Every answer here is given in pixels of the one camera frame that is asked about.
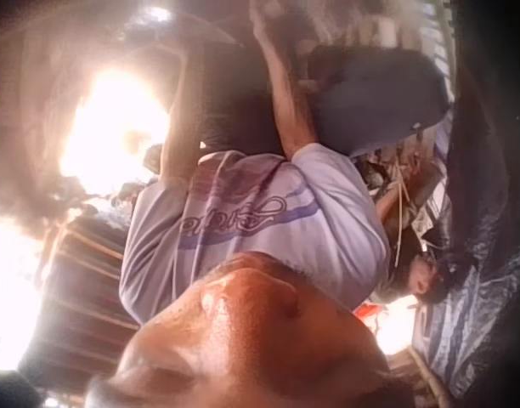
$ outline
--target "dark hair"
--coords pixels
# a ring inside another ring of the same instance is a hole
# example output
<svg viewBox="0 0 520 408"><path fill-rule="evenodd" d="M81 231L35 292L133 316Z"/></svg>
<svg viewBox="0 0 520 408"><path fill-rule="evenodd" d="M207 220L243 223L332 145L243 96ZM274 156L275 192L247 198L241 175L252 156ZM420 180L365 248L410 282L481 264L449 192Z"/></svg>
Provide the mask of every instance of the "dark hair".
<svg viewBox="0 0 520 408"><path fill-rule="evenodd" d="M387 378L385 385L375 391L348 401L354 408L414 408L413 391L409 384ZM95 377L88 385L85 408L127 408L147 406L145 399L126 394L110 382L110 378Z"/></svg>

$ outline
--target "person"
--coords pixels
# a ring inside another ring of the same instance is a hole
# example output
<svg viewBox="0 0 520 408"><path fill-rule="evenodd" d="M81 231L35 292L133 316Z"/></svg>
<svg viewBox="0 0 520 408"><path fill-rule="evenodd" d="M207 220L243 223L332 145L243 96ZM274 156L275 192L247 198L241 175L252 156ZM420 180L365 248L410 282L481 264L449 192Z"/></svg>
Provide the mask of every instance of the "person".
<svg viewBox="0 0 520 408"><path fill-rule="evenodd" d="M251 19L285 157L198 164L201 47L179 54L160 180L137 200L122 265L142 327L86 406L412 406L351 313L389 258L374 203L349 158L319 144L256 1Z"/></svg>

